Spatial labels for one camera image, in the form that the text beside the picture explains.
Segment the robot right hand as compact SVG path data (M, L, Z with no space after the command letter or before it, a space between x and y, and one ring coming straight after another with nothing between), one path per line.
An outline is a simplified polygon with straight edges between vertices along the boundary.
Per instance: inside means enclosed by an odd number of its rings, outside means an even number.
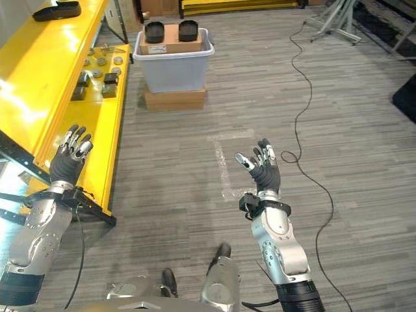
M259 140L253 148L253 156L236 153L235 159L249 172L257 191L271 190L279 193L281 176L274 148L267 138Z

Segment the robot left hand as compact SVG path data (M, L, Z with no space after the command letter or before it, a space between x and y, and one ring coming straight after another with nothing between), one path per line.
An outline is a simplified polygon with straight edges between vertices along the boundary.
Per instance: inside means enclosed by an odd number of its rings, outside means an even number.
M85 131L85 126L74 124L64 135L49 167L52 187L63 185L72 189L76 186L86 158L94 147L92 135L85 134Z

